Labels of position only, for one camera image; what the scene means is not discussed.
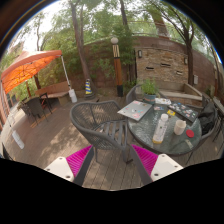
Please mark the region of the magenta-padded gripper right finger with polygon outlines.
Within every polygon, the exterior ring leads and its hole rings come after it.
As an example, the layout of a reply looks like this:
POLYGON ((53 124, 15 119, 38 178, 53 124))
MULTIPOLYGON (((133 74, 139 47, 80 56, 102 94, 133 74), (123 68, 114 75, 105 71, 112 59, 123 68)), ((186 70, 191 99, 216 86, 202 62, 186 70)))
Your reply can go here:
POLYGON ((168 155, 157 155, 137 145, 131 145, 130 153, 143 185, 148 185, 182 169, 182 166, 168 155))

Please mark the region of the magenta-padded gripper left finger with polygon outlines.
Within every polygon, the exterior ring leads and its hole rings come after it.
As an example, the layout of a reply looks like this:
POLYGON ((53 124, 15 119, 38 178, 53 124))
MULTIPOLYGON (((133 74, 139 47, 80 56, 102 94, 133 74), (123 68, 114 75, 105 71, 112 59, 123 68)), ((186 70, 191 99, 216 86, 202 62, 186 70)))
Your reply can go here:
POLYGON ((93 155, 93 146, 89 145, 68 157, 58 157, 45 168, 45 171, 81 186, 93 155))

